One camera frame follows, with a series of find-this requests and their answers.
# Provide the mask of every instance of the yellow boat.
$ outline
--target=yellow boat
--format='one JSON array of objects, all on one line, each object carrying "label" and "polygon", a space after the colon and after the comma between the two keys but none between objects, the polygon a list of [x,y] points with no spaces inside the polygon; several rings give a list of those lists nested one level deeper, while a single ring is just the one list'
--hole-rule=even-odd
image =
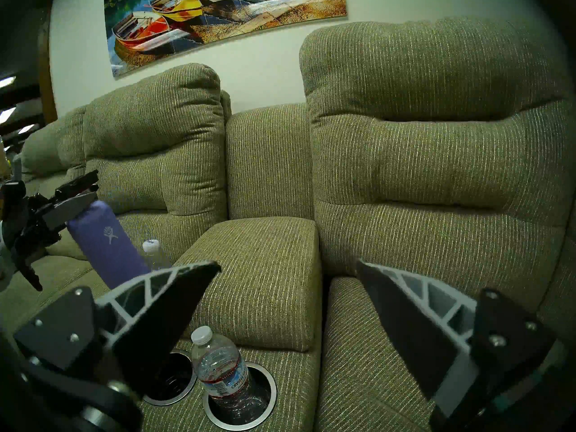
[{"label": "yellow boat", "polygon": [[202,15],[200,0],[152,0],[152,9],[173,21],[186,21]]}]

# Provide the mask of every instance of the hydro flask logo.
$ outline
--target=hydro flask logo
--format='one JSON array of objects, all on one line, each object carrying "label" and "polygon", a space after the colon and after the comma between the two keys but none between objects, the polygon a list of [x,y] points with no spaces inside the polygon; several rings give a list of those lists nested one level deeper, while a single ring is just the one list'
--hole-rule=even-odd
[{"label": "hydro flask logo", "polygon": [[112,239],[118,238],[117,236],[114,235],[114,230],[110,226],[104,228],[104,237],[108,237],[108,239],[110,240],[110,243],[108,244],[112,244]]}]

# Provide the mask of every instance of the sofa armrest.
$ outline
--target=sofa armrest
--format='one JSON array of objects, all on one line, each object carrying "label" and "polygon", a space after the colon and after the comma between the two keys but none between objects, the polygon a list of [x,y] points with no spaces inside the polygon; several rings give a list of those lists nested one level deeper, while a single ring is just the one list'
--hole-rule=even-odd
[{"label": "sofa armrest", "polygon": [[306,351],[321,303],[316,224],[290,217],[216,224],[176,266],[216,260],[222,272],[206,290],[183,337],[209,325],[237,344]]}]

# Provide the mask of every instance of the green recliner sofa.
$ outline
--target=green recliner sofa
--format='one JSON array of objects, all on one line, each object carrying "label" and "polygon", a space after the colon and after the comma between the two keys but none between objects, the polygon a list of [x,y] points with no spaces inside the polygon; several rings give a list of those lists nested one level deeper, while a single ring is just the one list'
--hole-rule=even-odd
[{"label": "green recliner sofa", "polygon": [[[433,404],[358,258],[473,297],[496,287],[574,343],[576,119],[561,54],[520,25],[447,18],[320,29],[300,62],[305,104],[232,115],[194,64],[100,97],[27,140],[27,189],[97,168],[134,244],[222,265],[178,347],[208,324],[274,375],[258,431],[429,428]],[[9,332],[72,287],[106,291],[64,234],[33,263],[43,292],[18,274],[0,292]],[[197,384],[174,405],[142,403],[143,430],[218,430],[201,398]]]}]

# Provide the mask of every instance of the ceiling light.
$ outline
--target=ceiling light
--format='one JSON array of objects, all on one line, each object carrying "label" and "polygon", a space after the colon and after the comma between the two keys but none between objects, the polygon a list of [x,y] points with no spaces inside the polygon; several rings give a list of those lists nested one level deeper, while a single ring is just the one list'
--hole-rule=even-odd
[{"label": "ceiling light", "polygon": [[10,109],[5,109],[4,111],[2,111],[0,113],[0,123],[6,122],[8,118],[12,116],[12,113],[14,112],[15,109],[16,107],[12,107]]},{"label": "ceiling light", "polygon": [[35,124],[32,125],[26,125],[23,129],[21,129],[18,134],[22,134],[22,133],[26,133],[28,130],[30,130],[30,128],[32,128]]},{"label": "ceiling light", "polygon": [[13,84],[14,80],[16,80],[15,76],[3,78],[0,80],[0,88]]}]

